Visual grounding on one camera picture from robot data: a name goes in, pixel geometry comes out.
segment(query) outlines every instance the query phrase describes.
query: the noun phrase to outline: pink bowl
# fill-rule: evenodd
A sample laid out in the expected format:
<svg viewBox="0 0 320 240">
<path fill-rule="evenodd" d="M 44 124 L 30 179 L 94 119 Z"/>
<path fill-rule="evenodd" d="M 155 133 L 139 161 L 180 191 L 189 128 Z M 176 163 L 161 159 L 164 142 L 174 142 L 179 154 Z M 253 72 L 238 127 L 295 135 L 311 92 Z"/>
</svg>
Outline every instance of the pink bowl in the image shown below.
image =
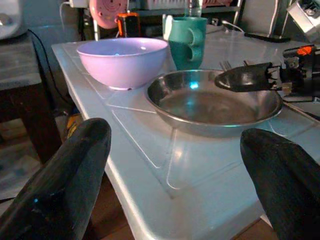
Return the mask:
<svg viewBox="0 0 320 240">
<path fill-rule="evenodd" d="M 81 62 L 100 83 L 116 90 L 138 88 L 161 70 L 168 43 L 143 37 L 92 41 L 78 47 Z"/>
</svg>

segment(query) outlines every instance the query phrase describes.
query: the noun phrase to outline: white appliance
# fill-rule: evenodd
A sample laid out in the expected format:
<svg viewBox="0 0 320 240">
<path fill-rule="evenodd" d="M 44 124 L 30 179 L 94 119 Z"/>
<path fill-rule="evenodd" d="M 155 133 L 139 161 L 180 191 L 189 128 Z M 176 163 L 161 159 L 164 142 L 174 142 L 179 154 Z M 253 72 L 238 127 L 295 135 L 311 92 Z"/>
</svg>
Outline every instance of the white appliance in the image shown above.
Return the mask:
<svg viewBox="0 0 320 240">
<path fill-rule="evenodd" d="M 0 0 L 0 40 L 25 33 L 23 0 Z"/>
</svg>

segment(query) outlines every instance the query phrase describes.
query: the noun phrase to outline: table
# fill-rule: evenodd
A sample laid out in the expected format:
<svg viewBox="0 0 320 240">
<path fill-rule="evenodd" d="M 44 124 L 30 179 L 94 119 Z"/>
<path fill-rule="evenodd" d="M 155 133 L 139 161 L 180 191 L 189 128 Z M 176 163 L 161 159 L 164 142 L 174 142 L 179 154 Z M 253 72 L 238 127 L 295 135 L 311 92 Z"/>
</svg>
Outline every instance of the table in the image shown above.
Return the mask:
<svg viewBox="0 0 320 240">
<path fill-rule="evenodd" d="M 27 34 L 0 41 L 0 123 L 18 118 L 44 164 L 62 142 Z"/>
<path fill-rule="evenodd" d="M 240 155 L 240 138 L 205 138 L 172 129 L 144 97 L 144 88 L 112 91 L 94 80 L 76 48 L 53 45 L 69 93 L 84 119 L 104 118 L 112 129 L 105 172 L 137 240 L 226 240 L 263 213 Z M 272 44 L 238 32 L 208 34 L 201 68 L 243 60 L 279 61 L 300 42 Z M 167 59 L 162 72 L 170 69 Z M 260 128 L 291 139 L 320 162 L 320 127 L 288 108 Z"/>
</svg>

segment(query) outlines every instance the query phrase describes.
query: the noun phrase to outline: power outlet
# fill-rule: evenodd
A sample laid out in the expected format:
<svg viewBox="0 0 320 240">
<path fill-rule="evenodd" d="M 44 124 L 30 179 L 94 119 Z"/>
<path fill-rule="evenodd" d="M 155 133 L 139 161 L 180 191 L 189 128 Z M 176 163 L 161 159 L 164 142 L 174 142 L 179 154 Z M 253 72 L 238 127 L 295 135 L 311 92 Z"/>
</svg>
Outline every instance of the power outlet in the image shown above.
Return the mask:
<svg viewBox="0 0 320 240">
<path fill-rule="evenodd" d="M 89 0 L 69 0 L 71 8 L 87 9 Z"/>
</svg>

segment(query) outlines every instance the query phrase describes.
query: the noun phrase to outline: wooden floor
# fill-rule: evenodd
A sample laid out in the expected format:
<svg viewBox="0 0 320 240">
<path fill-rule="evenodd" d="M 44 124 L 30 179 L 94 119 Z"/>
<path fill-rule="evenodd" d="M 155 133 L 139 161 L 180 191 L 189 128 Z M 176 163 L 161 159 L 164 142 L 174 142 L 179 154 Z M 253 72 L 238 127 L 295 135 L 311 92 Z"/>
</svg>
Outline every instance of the wooden floor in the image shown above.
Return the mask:
<svg viewBox="0 0 320 240">
<path fill-rule="evenodd" d="M 106 175 L 103 176 L 91 220 L 99 239 L 134 240 L 125 214 Z M 232 240 L 278 240 L 278 238 L 273 229 L 259 219 Z"/>
</svg>

